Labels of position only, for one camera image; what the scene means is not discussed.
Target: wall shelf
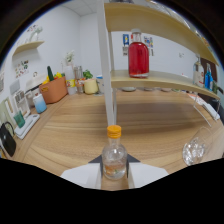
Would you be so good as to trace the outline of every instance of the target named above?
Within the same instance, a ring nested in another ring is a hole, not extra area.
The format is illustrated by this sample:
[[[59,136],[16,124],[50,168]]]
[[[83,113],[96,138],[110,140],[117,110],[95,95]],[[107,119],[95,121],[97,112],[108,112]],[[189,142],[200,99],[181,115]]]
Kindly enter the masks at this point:
[[[187,26],[155,9],[127,3],[105,3],[108,32],[131,31],[139,28],[148,33],[174,41],[217,65],[212,52]]]
[[[44,41],[34,41],[34,42],[22,44],[16,48],[13,56],[20,52],[26,51],[26,50],[38,48],[43,43],[44,43]]]
[[[220,100],[213,92],[198,87],[193,83],[193,80],[181,75],[175,75],[166,72],[150,71],[149,76],[145,79],[130,78],[128,70],[113,70],[111,71],[111,86],[112,88],[121,87],[161,87],[188,90],[204,94]]]

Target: bottle label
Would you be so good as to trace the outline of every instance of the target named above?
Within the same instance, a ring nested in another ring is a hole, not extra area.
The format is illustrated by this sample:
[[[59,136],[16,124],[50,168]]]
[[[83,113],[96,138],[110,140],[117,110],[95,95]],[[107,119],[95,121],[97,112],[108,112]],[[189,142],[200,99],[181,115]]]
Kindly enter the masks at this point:
[[[75,80],[75,85],[77,87],[83,87],[84,86],[84,80]]]
[[[69,80],[66,80],[66,86],[67,86],[68,88],[75,87],[75,79],[69,79]]]
[[[194,71],[194,84],[199,87],[204,87],[204,72]]]
[[[211,81],[210,82],[210,90],[212,90],[213,89],[213,82]]]

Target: water bottle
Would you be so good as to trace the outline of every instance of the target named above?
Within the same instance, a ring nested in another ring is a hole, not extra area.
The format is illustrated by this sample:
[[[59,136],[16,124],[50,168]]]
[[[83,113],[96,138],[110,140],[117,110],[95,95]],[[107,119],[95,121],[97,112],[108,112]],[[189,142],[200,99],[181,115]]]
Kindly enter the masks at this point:
[[[75,87],[75,74],[73,72],[72,66],[71,65],[66,66],[64,72],[68,94],[73,95],[76,93],[76,87]]]
[[[108,179],[121,179],[126,172],[127,151],[120,143],[121,127],[107,127],[108,144],[102,151],[103,173]]]

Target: plastic bottle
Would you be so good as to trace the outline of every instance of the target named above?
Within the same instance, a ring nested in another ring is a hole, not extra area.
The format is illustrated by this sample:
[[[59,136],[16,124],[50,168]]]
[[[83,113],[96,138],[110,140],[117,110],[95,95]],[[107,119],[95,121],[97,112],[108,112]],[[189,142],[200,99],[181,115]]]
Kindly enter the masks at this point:
[[[66,66],[64,72],[68,94],[73,95],[76,93],[76,87],[75,87],[75,74],[73,72],[72,66],[71,65]]]
[[[102,151],[103,173],[108,179],[121,179],[126,172],[127,151],[120,144],[121,127],[111,125],[107,127],[109,144]]]
[[[209,89],[210,74],[211,74],[210,64],[207,63],[207,72],[205,74],[205,88],[206,89]]]
[[[141,41],[141,30],[132,29],[133,42],[128,48],[129,76],[147,78],[149,75],[149,50]]]
[[[201,65],[201,59],[200,55],[196,54],[198,57],[198,61],[194,63],[193,71],[194,71],[194,78],[193,78],[193,84],[204,87],[204,68]]]

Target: glass cup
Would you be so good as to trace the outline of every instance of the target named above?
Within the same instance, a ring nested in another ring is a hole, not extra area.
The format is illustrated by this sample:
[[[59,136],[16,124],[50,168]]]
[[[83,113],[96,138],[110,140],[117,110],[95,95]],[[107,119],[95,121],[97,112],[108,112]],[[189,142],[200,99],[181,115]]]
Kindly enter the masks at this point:
[[[212,133],[206,127],[201,127],[192,139],[184,145],[183,160],[188,165],[195,165],[201,162],[202,157],[212,147]]]
[[[16,115],[14,116],[14,119],[15,119],[17,125],[19,126],[19,128],[22,128],[24,126],[25,120],[23,118],[21,111],[18,111],[16,113]]]

